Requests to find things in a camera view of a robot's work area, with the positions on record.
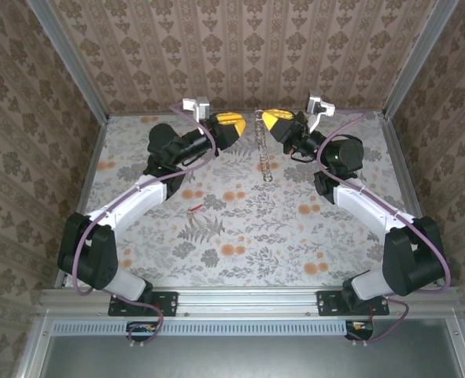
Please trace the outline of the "floral patterned table cover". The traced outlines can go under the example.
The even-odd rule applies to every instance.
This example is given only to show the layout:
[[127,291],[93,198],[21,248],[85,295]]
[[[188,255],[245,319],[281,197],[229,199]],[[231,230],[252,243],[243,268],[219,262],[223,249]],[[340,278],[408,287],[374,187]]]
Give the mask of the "floral patterned table cover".
[[[245,134],[180,189],[143,214],[117,244],[120,267],[157,287],[341,286],[382,264],[382,241],[351,213],[316,193],[315,163],[290,160],[265,129],[273,180],[260,173],[254,113]],[[382,131],[370,112],[346,132],[364,142],[358,177],[405,211]],[[178,115],[111,117],[85,213],[105,206],[141,176],[149,131],[171,125],[179,134],[195,124]],[[203,204],[189,226],[186,211]]]

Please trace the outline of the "grey metal panel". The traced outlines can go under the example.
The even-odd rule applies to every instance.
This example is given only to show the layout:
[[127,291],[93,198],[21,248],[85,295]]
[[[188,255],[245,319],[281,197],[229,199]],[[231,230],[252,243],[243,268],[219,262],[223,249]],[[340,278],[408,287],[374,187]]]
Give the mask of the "grey metal panel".
[[42,378],[463,378],[447,327],[405,321],[368,344],[342,336],[58,336]]

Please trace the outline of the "thin aluminium wall rail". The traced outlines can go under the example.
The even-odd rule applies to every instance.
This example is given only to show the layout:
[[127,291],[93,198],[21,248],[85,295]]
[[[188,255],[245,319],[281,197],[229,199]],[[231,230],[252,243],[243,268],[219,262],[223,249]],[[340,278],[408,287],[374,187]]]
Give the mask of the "thin aluminium wall rail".
[[[240,114],[250,114],[255,113],[257,110],[263,111],[262,109],[240,109],[240,110],[211,110],[211,113],[224,113],[224,112],[232,112],[232,113],[240,113]],[[181,110],[184,114],[192,116],[192,112]],[[380,112],[382,113],[381,109],[335,109],[335,114],[354,114],[354,113],[369,113],[369,112]],[[163,116],[169,114],[176,114],[173,110],[165,110],[159,112],[134,112],[134,113],[110,113],[109,117],[144,117],[144,116]]]

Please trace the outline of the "aluminium side rail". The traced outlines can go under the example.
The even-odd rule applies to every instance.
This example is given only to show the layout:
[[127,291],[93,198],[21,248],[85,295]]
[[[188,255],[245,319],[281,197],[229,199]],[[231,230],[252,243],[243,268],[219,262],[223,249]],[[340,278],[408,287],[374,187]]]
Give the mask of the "aluminium side rail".
[[422,215],[393,123],[386,118],[382,131],[402,194],[405,212],[394,210],[386,226],[381,275],[399,296],[413,292],[437,294],[451,281],[436,221]]
[[101,156],[101,150],[105,142],[105,136],[109,123],[109,115],[106,116],[105,122],[103,122],[99,128],[98,137],[94,145],[94,150],[90,158],[90,164],[87,169],[87,174],[83,181],[83,188],[79,197],[76,212],[83,213],[87,207],[88,199],[90,197],[90,191],[94,182],[95,173],[98,167],[98,162]]

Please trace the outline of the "aluminium corner post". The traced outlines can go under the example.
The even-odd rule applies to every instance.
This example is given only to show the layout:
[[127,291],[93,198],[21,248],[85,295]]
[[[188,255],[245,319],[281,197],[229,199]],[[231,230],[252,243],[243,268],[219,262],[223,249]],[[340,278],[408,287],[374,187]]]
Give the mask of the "aluminium corner post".
[[49,0],[27,0],[27,2],[86,100],[90,111],[101,126],[106,125],[109,117],[106,106]]
[[398,110],[455,10],[458,1],[437,0],[434,4],[433,10],[424,23],[423,29],[382,108],[386,119],[392,118]]

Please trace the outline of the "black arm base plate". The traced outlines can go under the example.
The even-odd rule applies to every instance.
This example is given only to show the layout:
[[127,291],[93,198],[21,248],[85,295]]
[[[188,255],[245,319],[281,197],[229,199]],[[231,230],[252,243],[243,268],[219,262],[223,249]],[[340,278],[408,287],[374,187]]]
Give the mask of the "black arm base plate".
[[381,296],[363,300],[350,291],[342,289],[317,291],[316,300],[319,315],[322,317],[389,315],[388,302]]
[[[138,300],[138,302],[148,303],[158,308],[167,317],[176,315],[178,301],[179,293],[176,291],[151,291],[148,294],[142,294]],[[157,312],[145,306],[135,306],[111,297],[108,315],[111,317],[155,317]]]

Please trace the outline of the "long aluminium mounting rail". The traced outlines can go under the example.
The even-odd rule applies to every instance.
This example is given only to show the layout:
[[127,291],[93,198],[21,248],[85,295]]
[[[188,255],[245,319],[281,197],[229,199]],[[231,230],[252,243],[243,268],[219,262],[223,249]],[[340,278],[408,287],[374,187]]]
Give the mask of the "long aluminium mounting rail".
[[[316,318],[319,291],[337,287],[160,287],[178,293],[178,319],[303,319]],[[409,305],[409,318],[446,318],[463,314],[457,290],[443,294],[413,293],[399,297]],[[102,319],[107,317],[110,295],[95,291],[79,296],[70,287],[45,290],[36,310],[38,318]]]

